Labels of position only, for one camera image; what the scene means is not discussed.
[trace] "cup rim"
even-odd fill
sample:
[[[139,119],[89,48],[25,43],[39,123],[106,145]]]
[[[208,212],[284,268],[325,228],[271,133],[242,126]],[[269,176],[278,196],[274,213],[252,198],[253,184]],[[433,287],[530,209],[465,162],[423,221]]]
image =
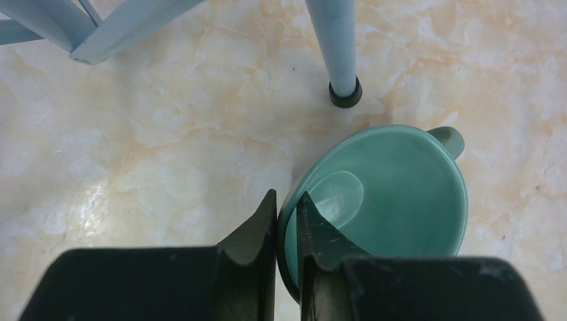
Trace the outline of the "cup rim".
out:
[[[437,150],[444,154],[445,160],[451,168],[453,172],[457,174],[458,180],[461,182],[461,198],[463,202],[463,222],[460,226],[460,233],[459,239],[455,242],[452,256],[456,256],[459,250],[461,249],[461,245],[463,244],[463,239],[465,237],[465,230],[467,228],[468,222],[468,196],[467,196],[467,188],[465,185],[465,179],[461,170],[459,169],[455,159],[451,156],[451,153],[435,138],[433,135],[429,134],[425,130],[421,130],[420,128],[402,124],[391,124],[391,125],[382,125],[382,126],[375,126],[370,127],[359,132],[355,132],[353,135],[349,136],[342,142],[338,143],[336,146],[332,147],[328,152],[326,152],[321,158],[319,158],[311,168],[305,173],[301,181],[297,184],[293,191],[290,191],[283,201],[283,205],[279,211],[279,215],[277,217],[277,227],[276,227],[276,234],[275,234],[275,254],[276,254],[276,261],[277,266],[279,268],[279,274],[281,279],[283,280],[283,284],[286,286],[288,292],[292,296],[292,298],[299,303],[300,301],[300,291],[299,287],[294,284],[292,280],[292,276],[290,274],[288,268],[288,261],[286,259],[286,231],[288,229],[288,224],[290,223],[290,219],[292,217],[292,213],[297,206],[297,203],[300,198],[300,193],[305,190],[307,184],[313,178],[314,173],[320,169],[320,167],[325,164],[328,160],[338,154],[340,151],[344,150],[347,146],[358,142],[359,140],[368,138],[370,136],[374,136],[375,134],[386,134],[386,133],[396,133],[396,132],[406,132],[411,134],[417,134],[422,136],[423,138],[427,139],[430,143],[437,147]]]

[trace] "rubber cap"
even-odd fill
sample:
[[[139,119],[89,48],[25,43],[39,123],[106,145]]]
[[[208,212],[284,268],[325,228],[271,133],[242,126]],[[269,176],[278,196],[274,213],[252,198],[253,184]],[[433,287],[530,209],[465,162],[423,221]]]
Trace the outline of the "rubber cap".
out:
[[[333,105],[339,108],[353,107],[360,101],[362,97],[362,86],[358,81],[358,77],[356,77],[356,87],[354,87],[354,91],[350,96],[347,97],[337,96],[335,94],[335,91],[333,90],[333,86],[331,86],[331,83],[329,83],[329,96],[331,97],[331,102],[333,103]]]

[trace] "cup handle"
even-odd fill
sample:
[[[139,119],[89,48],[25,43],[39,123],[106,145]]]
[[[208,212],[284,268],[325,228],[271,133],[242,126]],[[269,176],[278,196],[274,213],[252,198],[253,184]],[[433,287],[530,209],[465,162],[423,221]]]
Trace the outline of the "cup handle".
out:
[[[448,151],[454,159],[465,150],[465,140],[459,131],[453,127],[437,127],[427,131],[435,137]]]

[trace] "cup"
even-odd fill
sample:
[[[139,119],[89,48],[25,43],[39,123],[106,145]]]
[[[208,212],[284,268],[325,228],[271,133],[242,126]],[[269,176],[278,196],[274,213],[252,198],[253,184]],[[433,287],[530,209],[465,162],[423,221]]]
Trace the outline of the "cup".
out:
[[[277,220],[277,264],[292,297],[299,301],[296,205],[305,191],[372,255],[457,255],[468,200],[455,159],[464,146],[452,127],[389,125],[358,132],[324,155],[294,184]]]

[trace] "green cup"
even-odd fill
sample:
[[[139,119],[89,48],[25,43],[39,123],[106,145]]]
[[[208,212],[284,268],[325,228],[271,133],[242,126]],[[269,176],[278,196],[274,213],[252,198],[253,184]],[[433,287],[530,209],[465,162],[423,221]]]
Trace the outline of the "green cup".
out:
[[[323,156],[288,194],[277,222],[277,263],[296,301],[296,205],[305,191],[327,221],[368,253],[457,255],[467,189],[455,159],[464,146],[451,127],[425,132],[390,125],[358,132]]]

